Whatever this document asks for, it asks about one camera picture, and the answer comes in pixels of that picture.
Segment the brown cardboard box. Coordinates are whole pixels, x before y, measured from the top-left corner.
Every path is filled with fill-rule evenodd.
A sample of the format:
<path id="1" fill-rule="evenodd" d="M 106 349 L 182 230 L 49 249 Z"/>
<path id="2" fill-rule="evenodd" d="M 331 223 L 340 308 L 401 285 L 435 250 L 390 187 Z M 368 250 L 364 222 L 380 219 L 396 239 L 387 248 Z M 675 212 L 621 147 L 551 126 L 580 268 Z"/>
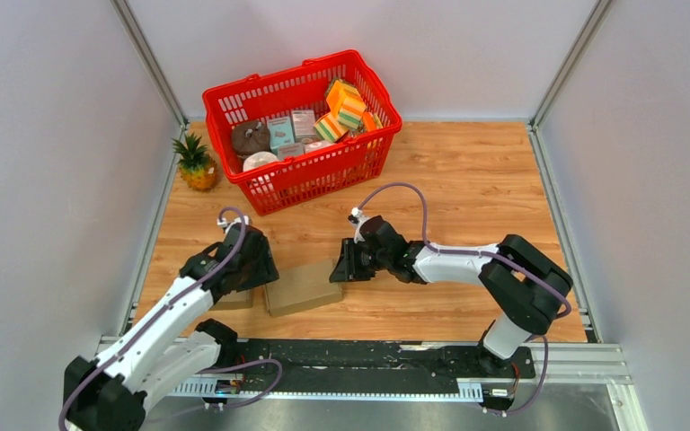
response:
<path id="1" fill-rule="evenodd" d="M 250 309 L 253 307 L 252 290 L 232 292 L 223 295 L 211 308 L 210 311 L 232 311 Z"/>

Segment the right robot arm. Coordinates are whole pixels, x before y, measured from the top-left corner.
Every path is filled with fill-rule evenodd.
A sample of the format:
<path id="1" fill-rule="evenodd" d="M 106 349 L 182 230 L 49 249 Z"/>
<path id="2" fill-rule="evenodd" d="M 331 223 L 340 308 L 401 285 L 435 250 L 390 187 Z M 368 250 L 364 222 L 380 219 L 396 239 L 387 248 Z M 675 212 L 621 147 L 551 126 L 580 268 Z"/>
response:
<path id="1" fill-rule="evenodd" d="M 508 369 L 521 344 L 543 336 L 571 310 L 571 276 L 516 234 L 477 247 L 407 241 L 381 216 L 349 219 L 353 237 L 341 242 L 332 283 L 368 281 L 385 270 L 407 284 L 454 282 L 482 286 L 501 310 L 483 333 L 476 363 L 487 375 Z"/>

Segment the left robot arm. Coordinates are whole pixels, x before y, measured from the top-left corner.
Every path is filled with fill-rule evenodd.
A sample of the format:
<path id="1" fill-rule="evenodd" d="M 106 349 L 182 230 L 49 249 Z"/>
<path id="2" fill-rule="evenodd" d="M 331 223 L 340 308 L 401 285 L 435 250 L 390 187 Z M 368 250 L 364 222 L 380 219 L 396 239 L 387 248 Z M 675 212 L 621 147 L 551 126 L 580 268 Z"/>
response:
<path id="1" fill-rule="evenodd" d="M 242 218 L 221 222 L 225 237 L 189 257 L 159 302 L 92 359 L 76 357 L 64 373 L 61 430 L 138 430 L 151 409 L 181 382 L 209 368 L 225 373 L 239 357 L 236 334 L 203 321 L 173 342 L 221 298 L 279 278 L 270 242 Z"/>

